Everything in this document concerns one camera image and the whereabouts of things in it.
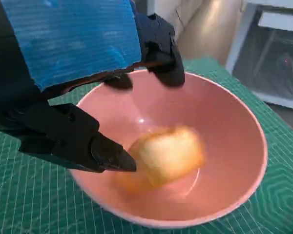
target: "wall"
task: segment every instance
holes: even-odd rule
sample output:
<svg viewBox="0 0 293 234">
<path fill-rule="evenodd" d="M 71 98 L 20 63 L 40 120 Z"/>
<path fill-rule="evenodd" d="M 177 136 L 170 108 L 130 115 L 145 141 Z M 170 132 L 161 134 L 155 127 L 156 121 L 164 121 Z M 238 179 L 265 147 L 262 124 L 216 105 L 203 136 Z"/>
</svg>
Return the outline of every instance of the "wall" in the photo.
<svg viewBox="0 0 293 234">
<path fill-rule="evenodd" d="M 182 0 L 155 0 L 154 11 L 159 16 L 165 18 L 180 5 Z"/>
</svg>

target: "table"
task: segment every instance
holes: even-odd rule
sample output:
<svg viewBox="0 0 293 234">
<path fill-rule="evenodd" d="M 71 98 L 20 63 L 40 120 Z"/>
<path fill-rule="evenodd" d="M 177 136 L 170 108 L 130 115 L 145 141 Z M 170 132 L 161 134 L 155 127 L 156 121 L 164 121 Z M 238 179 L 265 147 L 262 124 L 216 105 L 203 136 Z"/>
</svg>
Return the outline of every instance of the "table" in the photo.
<svg viewBox="0 0 293 234">
<path fill-rule="evenodd" d="M 185 62 L 187 71 L 214 80 L 257 116 L 269 144 L 269 163 L 256 193 L 213 222 L 183 230 L 140 227 L 102 210 L 62 167 L 18 153 L 19 143 L 0 133 L 0 233 L 289 234 L 293 229 L 293 130 L 213 59 Z M 94 85 L 51 103 L 77 103 Z"/>
</svg>

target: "bread roll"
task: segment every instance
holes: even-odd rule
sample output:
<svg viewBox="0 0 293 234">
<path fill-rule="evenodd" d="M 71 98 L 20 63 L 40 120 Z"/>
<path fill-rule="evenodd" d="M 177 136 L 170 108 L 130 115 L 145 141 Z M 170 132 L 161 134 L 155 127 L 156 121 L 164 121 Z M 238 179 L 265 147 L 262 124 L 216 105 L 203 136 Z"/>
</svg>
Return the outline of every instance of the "bread roll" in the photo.
<svg viewBox="0 0 293 234">
<path fill-rule="evenodd" d="M 185 126 L 145 134 L 128 153 L 135 159 L 137 171 L 117 173 L 116 183 L 129 193 L 161 187 L 201 167 L 205 161 L 202 140 Z"/>
</svg>

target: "blue tape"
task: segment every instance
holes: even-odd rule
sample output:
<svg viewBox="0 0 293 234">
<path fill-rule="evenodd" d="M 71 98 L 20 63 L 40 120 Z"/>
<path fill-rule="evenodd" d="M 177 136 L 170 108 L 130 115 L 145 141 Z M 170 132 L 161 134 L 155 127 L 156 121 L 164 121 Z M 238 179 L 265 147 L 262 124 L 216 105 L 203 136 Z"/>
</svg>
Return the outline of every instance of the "blue tape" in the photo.
<svg viewBox="0 0 293 234">
<path fill-rule="evenodd" d="M 1 0 L 40 90 L 141 61 L 129 0 Z"/>
</svg>

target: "pink bowl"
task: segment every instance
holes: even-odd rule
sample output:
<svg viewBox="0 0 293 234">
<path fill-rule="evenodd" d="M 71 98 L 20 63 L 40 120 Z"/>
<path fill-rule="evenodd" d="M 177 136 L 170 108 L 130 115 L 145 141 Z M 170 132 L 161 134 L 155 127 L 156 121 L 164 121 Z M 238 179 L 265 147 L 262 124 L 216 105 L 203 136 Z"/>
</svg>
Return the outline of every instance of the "pink bowl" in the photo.
<svg viewBox="0 0 293 234">
<path fill-rule="evenodd" d="M 79 107 L 100 122 L 100 131 L 127 149 L 141 133 L 185 124 L 205 141 L 200 171 L 147 194 L 128 196 L 115 185 L 117 172 L 72 170 L 80 187 L 100 206 L 131 222 L 183 228 L 222 217 L 255 192 L 267 166 L 267 143 L 249 108 L 220 85 L 186 73 L 182 88 L 163 86 L 152 73 L 130 75 L 132 91 L 100 85 Z"/>
</svg>

